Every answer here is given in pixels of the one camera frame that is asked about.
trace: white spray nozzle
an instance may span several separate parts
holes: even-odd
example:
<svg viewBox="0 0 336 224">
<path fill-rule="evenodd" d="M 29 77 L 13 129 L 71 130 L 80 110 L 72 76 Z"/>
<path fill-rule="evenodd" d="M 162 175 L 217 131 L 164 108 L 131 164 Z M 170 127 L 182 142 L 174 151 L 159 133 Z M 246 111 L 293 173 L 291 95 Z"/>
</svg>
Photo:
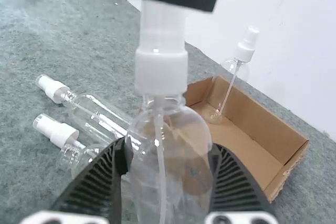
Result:
<svg viewBox="0 0 336 224">
<path fill-rule="evenodd" d="M 85 148 L 77 141 L 79 131 L 66 123 L 57 122 L 55 119 L 41 114 L 35 118 L 33 128 L 50 139 L 59 148 L 63 148 L 66 143 Z"/>
<path fill-rule="evenodd" d="M 188 53 L 180 7 L 142 0 L 140 43 L 135 53 L 135 89 L 174 95 L 187 89 Z"/>
<path fill-rule="evenodd" d="M 47 97 L 57 104 L 62 103 L 61 95 L 70 90 L 68 86 L 60 81 L 55 81 L 45 74 L 38 76 L 35 84 L 46 93 Z"/>
<path fill-rule="evenodd" d="M 247 27 L 243 38 L 238 43 L 234 53 L 234 58 L 243 61 L 250 62 L 254 51 L 256 50 L 257 39 L 259 36 L 259 29 L 254 26 Z"/>
</svg>

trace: plastic tube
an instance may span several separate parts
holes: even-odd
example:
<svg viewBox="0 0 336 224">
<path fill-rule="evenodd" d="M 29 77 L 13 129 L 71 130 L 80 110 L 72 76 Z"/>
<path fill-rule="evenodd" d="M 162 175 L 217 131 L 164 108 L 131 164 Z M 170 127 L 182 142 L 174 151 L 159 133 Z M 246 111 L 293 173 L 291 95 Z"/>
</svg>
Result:
<svg viewBox="0 0 336 224">
<path fill-rule="evenodd" d="M 241 61 L 239 60 L 239 61 L 237 62 L 237 67 L 236 67 L 236 70 L 235 70 L 235 72 L 234 72 L 234 74 L 233 74 L 233 77 L 232 77 L 232 79 L 231 79 L 229 88 L 228 88 L 228 90 L 227 90 L 227 92 L 226 92 L 226 95 L 225 95 L 223 104 L 222 104 L 221 109 L 220 109 L 220 111 L 219 111 L 219 114 L 220 114 L 220 115 L 222 114 L 222 112 L 223 112 L 223 110 L 224 110 L 226 101 L 227 101 L 227 99 L 228 99 L 228 97 L 229 97 L 229 95 L 230 95 L 230 92 L 231 92 L 233 83 L 235 82 L 235 79 L 236 79 L 236 77 L 237 77 L 237 73 L 238 73 L 239 68 L 240 68 L 241 65 L 242 65 L 242 63 L 241 63 Z"/>
<path fill-rule="evenodd" d="M 160 224 L 164 224 L 167 211 L 166 172 L 164 166 L 163 141 L 162 141 L 162 129 L 163 129 L 162 108 L 164 103 L 164 97 L 156 97 L 154 103 L 156 108 L 154 126 L 155 126 L 155 138 L 158 141 L 157 160 L 159 162 L 159 178 L 160 178 L 160 192 L 161 192 Z"/>
</svg>

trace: upright spray bottle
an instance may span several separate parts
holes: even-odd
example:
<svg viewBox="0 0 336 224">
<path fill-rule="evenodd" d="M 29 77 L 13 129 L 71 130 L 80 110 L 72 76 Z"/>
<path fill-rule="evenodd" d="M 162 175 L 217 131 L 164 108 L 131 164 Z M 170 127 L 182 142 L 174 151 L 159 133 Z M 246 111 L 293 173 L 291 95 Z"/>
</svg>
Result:
<svg viewBox="0 0 336 224">
<path fill-rule="evenodd" d="M 143 0 L 135 89 L 144 104 L 125 138 L 140 224 L 198 223 L 209 207 L 211 134 L 182 97 L 187 88 L 184 44 L 182 9 Z"/>
<path fill-rule="evenodd" d="M 236 77 L 243 81 L 247 81 L 249 76 L 248 63 L 256 50 L 256 42 L 259 35 L 259 30 L 256 27 L 249 26 L 245 31 L 243 38 L 238 43 L 232 58 L 223 61 L 220 65 L 232 74 L 232 78 L 226 92 L 223 92 L 223 97 L 220 103 L 214 110 L 206 109 L 202 112 L 205 120 L 212 124 L 221 124 L 225 114 L 225 105 L 230 95 Z"/>
</svg>

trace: clear plastic bottle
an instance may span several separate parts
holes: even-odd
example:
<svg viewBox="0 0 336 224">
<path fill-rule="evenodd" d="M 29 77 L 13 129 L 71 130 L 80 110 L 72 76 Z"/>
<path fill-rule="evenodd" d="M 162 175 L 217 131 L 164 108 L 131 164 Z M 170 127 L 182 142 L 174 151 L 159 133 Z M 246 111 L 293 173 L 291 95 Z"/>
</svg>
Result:
<svg viewBox="0 0 336 224">
<path fill-rule="evenodd" d="M 247 81 L 249 77 L 248 63 L 256 50 L 256 42 L 259 35 L 259 30 L 256 27 L 249 26 L 245 31 L 242 40 L 238 43 L 234 56 L 223 61 L 220 65 L 232 74 L 228 89 L 221 92 L 223 95 L 219 99 L 220 103 L 215 108 L 205 107 L 202 111 L 204 119 L 211 124 L 222 124 L 225 115 L 225 105 L 236 77 L 242 81 Z M 207 101 L 213 100 L 211 95 L 208 96 Z"/>
<path fill-rule="evenodd" d="M 92 137 L 92 142 L 84 144 L 99 143 L 107 146 L 126 135 L 132 119 L 96 95 L 76 94 L 45 74 L 37 77 L 36 85 L 55 103 L 67 107 L 70 119 Z"/>
<path fill-rule="evenodd" d="M 77 140 L 78 130 L 45 114 L 40 114 L 34 119 L 33 128 L 61 149 L 57 159 L 57 167 L 62 170 L 70 170 L 72 178 L 76 178 L 106 148 L 102 144 L 83 145 Z M 122 196 L 132 199 L 127 175 L 122 176 L 121 188 Z"/>
<path fill-rule="evenodd" d="M 140 224 L 201 223 L 208 212 L 212 141 L 182 97 L 187 59 L 181 9 L 143 0 L 135 88 L 144 102 L 125 138 Z"/>
<path fill-rule="evenodd" d="M 71 176 L 75 178 L 104 149 L 105 146 L 100 144 L 92 144 L 83 149 L 65 144 L 59 152 L 57 167 L 71 170 Z"/>
<path fill-rule="evenodd" d="M 155 137 L 157 109 L 154 104 L 154 98 L 149 100 L 126 137 L 129 149 L 134 144 L 140 147 L 133 151 L 129 169 L 139 223 L 160 221 L 160 143 Z M 167 184 L 165 223 L 198 223 L 207 214 L 212 191 L 207 159 L 212 148 L 209 129 L 200 115 L 185 106 L 181 95 L 165 97 L 160 110 Z"/>
</svg>

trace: cardboard box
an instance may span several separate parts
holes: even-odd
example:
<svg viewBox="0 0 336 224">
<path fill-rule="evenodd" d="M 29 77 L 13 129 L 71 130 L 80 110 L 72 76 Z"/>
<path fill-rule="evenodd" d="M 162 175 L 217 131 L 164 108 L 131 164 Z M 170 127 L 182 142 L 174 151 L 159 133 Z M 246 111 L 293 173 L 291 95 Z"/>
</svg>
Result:
<svg viewBox="0 0 336 224">
<path fill-rule="evenodd" d="M 223 77 L 192 83 L 184 94 L 186 104 L 202 115 L 218 106 L 228 86 Z M 236 154 L 271 202 L 306 153 L 308 139 L 235 87 L 225 116 L 222 125 L 207 123 L 213 142 Z"/>
</svg>

